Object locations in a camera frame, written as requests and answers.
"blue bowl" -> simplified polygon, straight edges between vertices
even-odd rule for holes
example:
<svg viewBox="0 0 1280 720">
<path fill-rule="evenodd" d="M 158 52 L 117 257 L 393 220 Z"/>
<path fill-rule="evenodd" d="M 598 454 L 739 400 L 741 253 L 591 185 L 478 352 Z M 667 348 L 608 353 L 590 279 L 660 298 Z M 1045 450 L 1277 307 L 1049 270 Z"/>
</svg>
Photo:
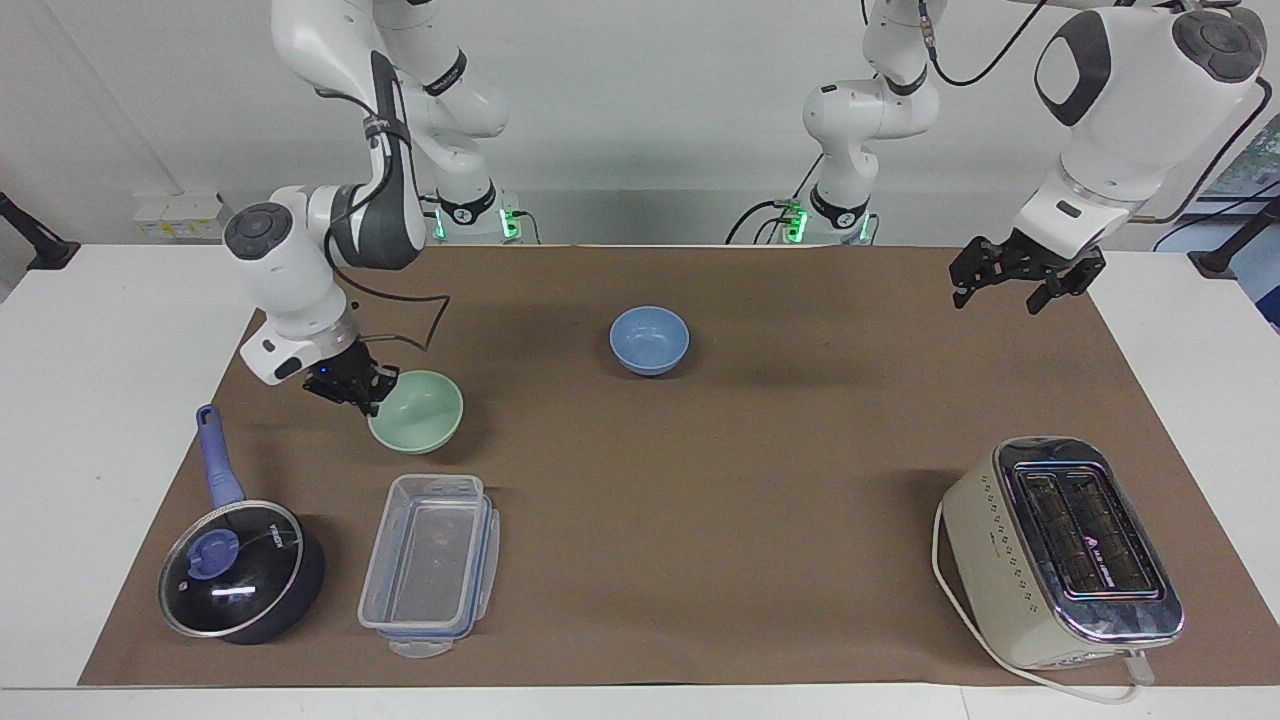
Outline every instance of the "blue bowl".
<svg viewBox="0 0 1280 720">
<path fill-rule="evenodd" d="M 689 327 L 666 307 L 632 307 L 613 320 L 609 347 L 632 373 L 660 375 L 680 364 L 689 350 Z"/>
</svg>

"toaster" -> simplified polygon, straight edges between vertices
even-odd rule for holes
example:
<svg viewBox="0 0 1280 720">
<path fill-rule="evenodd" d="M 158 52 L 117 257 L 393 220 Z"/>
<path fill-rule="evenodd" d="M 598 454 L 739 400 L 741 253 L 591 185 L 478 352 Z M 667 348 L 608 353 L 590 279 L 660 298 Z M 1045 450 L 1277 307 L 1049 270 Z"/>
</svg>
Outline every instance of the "toaster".
<svg viewBox="0 0 1280 720">
<path fill-rule="evenodd" d="M 947 491 L 941 514 L 979 641 L 1015 667 L 1133 659 L 1183 630 L 1142 523 L 1083 441 L 1001 443 Z"/>
</svg>

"blue handle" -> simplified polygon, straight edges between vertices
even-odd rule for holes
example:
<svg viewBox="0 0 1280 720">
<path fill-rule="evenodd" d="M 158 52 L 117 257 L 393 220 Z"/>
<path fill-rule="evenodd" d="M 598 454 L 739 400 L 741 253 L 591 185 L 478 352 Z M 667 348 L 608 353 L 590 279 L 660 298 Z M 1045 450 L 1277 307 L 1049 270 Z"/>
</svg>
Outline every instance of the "blue handle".
<svg viewBox="0 0 1280 720">
<path fill-rule="evenodd" d="M 227 438 L 223 437 L 223 416 L 218 407 L 205 405 L 196 410 L 196 428 L 200 437 L 200 456 L 205 460 L 205 479 L 209 482 L 209 497 L 214 507 L 221 507 L 244 500 L 244 491 L 232 473 L 232 462 L 227 457 Z"/>
</svg>

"white table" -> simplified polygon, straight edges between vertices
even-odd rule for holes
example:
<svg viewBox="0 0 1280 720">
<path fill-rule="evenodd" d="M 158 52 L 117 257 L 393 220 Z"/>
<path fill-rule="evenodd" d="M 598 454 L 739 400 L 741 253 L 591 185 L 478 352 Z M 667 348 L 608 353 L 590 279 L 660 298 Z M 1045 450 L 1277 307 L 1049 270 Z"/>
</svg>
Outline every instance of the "white table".
<svg viewBox="0 0 1280 720">
<path fill-rule="evenodd" d="M 0 717 L 1277 716 L 1280 687 L 1155 688 L 1117 710 L 925 684 L 74 689 L 252 311 L 221 252 L 88 245 L 0 304 Z M 1107 258 L 1094 302 L 1280 616 L 1280 337 L 1181 256 Z"/>
</svg>

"bowl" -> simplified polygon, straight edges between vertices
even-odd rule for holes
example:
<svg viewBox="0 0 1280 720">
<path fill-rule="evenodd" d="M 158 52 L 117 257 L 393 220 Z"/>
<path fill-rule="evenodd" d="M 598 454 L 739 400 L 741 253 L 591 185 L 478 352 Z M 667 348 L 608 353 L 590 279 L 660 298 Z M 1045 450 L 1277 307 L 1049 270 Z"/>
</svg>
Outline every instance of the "bowl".
<svg viewBox="0 0 1280 720">
<path fill-rule="evenodd" d="M 613 320 L 609 347 L 632 373 L 660 375 L 678 365 L 689 350 L 689 327 L 666 307 L 632 307 Z"/>
<path fill-rule="evenodd" d="M 406 455 L 422 455 L 449 442 L 462 423 L 462 391 L 430 370 L 401 373 L 396 387 L 369 418 L 378 442 Z"/>
</svg>

